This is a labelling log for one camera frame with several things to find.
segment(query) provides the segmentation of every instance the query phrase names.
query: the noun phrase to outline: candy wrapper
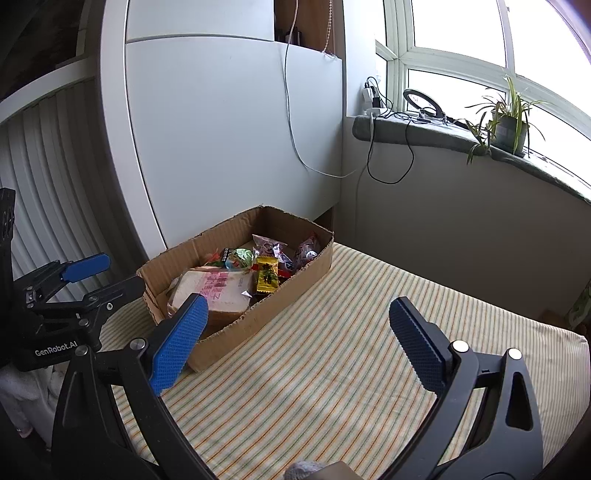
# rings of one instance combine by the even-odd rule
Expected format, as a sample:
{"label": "candy wrapper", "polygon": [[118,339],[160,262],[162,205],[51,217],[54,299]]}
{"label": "candy wrapper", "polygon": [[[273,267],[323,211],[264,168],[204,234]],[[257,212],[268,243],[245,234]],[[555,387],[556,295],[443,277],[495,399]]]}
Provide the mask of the candy wrapper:
{"label": "candy wrapper", "polygon": [[226,268],[229,270],[237,270],[243,268],[251,268],[254,261],[254,254],[247,248],[237,248],[228,253],[226,259]]}
{"label": "candy wrapper", "polygon": [[287,247],[287,244],[260,235],[253,235],[252,239],[256,245],[255,257],[275,257],[282,264],[283,270],[287,270],[290,273],[294,271],[294,264],[291,258],[283,251]]}
{"label": "candy wrapper", "polygon": [[273,293],[279,288],[279,260],[276,257],[258,257],[256,263],[258,264],[256,291],[258,293]]}
{"label": "candy wrapper", "polygon": [[295,269],[299,270],[304,268],[308,263],[318,257],[318,253],[320,252],[320,244],[318,243],[318,239],[316,238],[316,234],[313,233],[310,235],[308,240],[302,242],[300,246],[295,251],[294,256],[294,265]]}
{"label": "candy wrapper", "polygon": [[242,270],[251,268],[254,261],[253,253],[246,248],[224,248],[222,252],[216,251],[206,257],[204,267],[219,267],[229,270]]}

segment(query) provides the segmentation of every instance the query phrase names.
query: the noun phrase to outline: white cloth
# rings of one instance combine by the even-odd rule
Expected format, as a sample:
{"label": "white cloth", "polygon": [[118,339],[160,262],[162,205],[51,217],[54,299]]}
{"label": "white cloth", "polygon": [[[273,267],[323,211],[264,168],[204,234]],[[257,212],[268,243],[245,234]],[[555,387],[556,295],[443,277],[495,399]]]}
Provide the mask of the white cloth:
{"label": "white cloth", "polygon": [[48,448],[63,380],[61,368],[21,372],[8,364],[0,369],[0,403],[8,417],[22,436],[35,428]]}

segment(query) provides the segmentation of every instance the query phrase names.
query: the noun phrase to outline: striped bed sheet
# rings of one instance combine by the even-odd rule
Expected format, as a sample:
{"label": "striped bed sheet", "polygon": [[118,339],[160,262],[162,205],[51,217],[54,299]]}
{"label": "striped bed sheet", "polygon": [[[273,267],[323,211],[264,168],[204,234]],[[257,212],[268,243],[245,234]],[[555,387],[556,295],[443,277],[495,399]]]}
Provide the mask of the striped bed sheet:
{"label": "striped bed sheet", "polygon": [[[339,244],[330,272],[307,294],[206,371],[186,368],[163,400],[222,480],[279,478],[296,460],[343,460],[375,479],[435,399],[389,328],[388,307],[398,296],[407,296],[450,340],[466,340],[477,352],[523,352],[549,462],[589,404],[585,338]],[[138,300],[113,315],[101,340],[105,349],[121,348],[153,328]],[[138,453],[153,461],[123,389],[113,390]],[[475,393],[443,460],[460,453],[479,399]]]}

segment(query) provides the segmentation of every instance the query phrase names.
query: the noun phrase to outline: window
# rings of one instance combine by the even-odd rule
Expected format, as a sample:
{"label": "window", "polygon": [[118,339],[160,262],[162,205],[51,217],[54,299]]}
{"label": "window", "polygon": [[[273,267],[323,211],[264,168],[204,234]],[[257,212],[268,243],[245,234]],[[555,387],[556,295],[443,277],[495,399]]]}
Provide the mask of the window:
{"label": "window", "polygon": [[545,137],[532,128],[532,150],[591,183],[591,55],[554,0],[368,1],[376,72],[394,109],[409,109],[402,91],[411,87],[449,116],[475,119],[466,107],[507,95],[508,75],[527,99],[546,102],[531,112]]}

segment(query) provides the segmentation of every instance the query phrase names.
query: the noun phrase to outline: glass window pane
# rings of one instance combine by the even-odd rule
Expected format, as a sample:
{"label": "glass window pane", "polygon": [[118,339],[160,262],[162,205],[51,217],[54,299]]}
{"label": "glass window pane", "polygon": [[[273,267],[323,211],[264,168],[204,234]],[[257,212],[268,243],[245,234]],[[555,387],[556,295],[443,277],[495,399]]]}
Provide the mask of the glass window pane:
{"label": "glass window pane", "polygon": [[408,71],[408,87],[429,95],[447,116],[455,119],[466,118],[471,122],[479,120],[476,113],[478,108],[466,107],[482,103],[483,95],[495,96],[500,93],[479,83],[418,70]]}
{"label": "glass window pane", "polygon": [[507,0],[515,71],[591,115],[591,64],[546,0]]}
{"label": "glass window pane", "polygon": [[378,81],[379,91],[384,96],[387,95],[387,91],[388,91],[387,90],[387,86],[388,86],[388,84],[387,84],[387,82],[388,82],[387,70],[388,70],[388,62],[376,53],[376,55],[375,55],[375,71],[376,71],[375,77]]}
{"label": "glass window pane", "polygon": [[417,47],[506,65],[496,0],[413,0],[413,18]]}
{"label": "glass window pane", "polygon": [[375,39],[382,45],[386,45],[386,16],[384,14],[384,0],[364,1],[368,3]]}
{"label": "glass window pane", "polygon": [[531,127],[530,147],[591,183],[591,140],[541,108],[532,108],[530,122],[545,138]]}

